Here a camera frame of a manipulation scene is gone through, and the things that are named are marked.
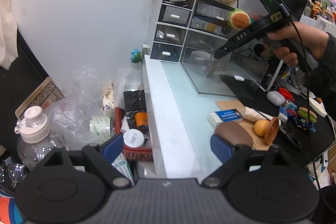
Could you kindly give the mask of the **person's right hand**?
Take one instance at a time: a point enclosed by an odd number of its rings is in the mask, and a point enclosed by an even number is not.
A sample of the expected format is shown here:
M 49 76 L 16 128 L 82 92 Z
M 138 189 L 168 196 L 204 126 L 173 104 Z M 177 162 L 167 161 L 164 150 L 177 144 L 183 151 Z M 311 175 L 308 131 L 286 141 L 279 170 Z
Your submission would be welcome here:
M 289 39 L 291 42 L 296 41 L 302 44 L 317 61 L 323 58 L 330 38 L 328 33 L 301 22 L 294 22 L 277 31 L 268 32 L 266 35 L 269 40 L 282 41 Z M 288 47 L 273 48 L 272 51 L 288 67 L 298 65 L 297 55 L 291 52 Z

